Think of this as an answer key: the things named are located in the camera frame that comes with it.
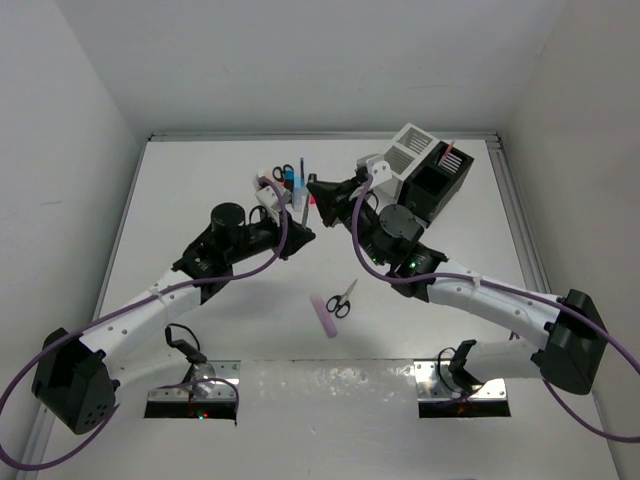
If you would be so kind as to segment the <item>blue dark pen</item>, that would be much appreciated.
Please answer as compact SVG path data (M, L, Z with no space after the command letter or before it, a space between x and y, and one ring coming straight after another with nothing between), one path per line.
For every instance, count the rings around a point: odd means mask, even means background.
M306 189L306 175L305 175L305 166L304 166L304 157L300 158L300 192L302 195L302 217L301 224L302 226L306 226L307 217L308 217L308 194Z

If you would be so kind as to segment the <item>red pen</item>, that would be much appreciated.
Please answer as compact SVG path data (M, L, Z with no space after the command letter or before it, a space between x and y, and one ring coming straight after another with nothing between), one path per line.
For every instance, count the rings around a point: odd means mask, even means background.
M437 164L438 164L438 165L441 165L441 164L443 164L443 163L446 161L446 159L448 158L449 154L451 153L451 151L452 151L452 149L453 149L453 147L454 147L455 142L456 142L456 140L455 140L455 139L453 139L453 140L451 140L451 142L448 144L448 146L447 146L447 147L446 147L446 149L444 150L444 153L442 154L442 156L441 156L441 157L439 158L439 160L437 161Z

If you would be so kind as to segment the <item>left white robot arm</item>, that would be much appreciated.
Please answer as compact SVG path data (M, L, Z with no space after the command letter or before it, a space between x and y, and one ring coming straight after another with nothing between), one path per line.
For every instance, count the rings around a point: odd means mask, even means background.
M288 211L263 212L256 223L232 202L213 208L210 224L145 293L121 312L78 334L63 328L45 340L32 393L71 432L88 433L127 394L202 377L208 362L198 345L171 328L234 280L235 264L271 251L286 260L316 237Z

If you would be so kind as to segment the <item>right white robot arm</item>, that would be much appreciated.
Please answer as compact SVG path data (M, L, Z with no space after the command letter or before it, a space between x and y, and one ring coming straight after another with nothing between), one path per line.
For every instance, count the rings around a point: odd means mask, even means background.
M516 336L455 347L440 374L447 389L467 395L495 378L540 378L571 394L591 391L607 342L589 295L544 295L481 276L422 244L424 229L409 209L388 205L375 212L364 199L371 182L365 176L312 180L307 188L323 224L347 228L363 265L388 266L379 278L400 295L467 312Z

